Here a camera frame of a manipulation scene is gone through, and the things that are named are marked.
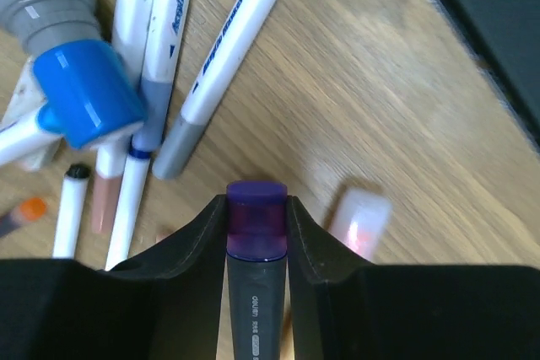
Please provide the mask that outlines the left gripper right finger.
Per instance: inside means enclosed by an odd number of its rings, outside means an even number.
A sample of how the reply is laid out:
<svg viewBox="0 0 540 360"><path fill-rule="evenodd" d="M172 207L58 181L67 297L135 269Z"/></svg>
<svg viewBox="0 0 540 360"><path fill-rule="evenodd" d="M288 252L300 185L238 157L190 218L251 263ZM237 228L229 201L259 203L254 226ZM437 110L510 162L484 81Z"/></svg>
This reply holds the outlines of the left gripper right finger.
<svg viewBox="0 0 540 360"><path fill-rule="evenodd" d="M536 359L539 271L375 265L287 202L298 359Z"/></svg>

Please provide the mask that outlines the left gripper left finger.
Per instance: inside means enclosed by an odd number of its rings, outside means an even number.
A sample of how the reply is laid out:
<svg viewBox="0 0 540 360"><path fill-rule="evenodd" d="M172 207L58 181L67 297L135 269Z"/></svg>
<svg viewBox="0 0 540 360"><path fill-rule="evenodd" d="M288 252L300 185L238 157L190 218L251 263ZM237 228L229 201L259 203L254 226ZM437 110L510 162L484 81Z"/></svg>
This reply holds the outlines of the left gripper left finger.
<svg viewBox="0 0 540 360"><path fill-rule="evenodd" d="M227 205L109 271L74 260L1 263L4 359L213 359Z"/></svg>

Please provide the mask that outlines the orange pink highlighter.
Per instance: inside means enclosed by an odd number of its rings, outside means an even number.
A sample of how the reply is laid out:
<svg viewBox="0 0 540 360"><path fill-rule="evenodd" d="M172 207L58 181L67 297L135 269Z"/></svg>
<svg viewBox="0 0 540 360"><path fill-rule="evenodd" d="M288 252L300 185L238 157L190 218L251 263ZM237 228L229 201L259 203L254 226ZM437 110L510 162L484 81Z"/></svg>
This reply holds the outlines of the orange pink highlighter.
<svg viewBox="0 0 540 360"><path fill-rule="evenodd" d="M349 188L340 198L328 232L360 257L372 261L392 214L385 196Z"/></svg>

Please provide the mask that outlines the black purple cap highlighter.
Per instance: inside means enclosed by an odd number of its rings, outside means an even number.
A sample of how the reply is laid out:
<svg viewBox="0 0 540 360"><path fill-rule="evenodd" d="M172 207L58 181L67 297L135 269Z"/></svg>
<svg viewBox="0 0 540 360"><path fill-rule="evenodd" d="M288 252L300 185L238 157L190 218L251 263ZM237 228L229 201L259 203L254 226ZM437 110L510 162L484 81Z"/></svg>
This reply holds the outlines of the black purple cap highlighter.
<svg viewBox="0 0 540 360"><path fill-rule="evenodd" d="M278 359L287 268L286 185L227 186L227 272L236 359Z"/></svg>

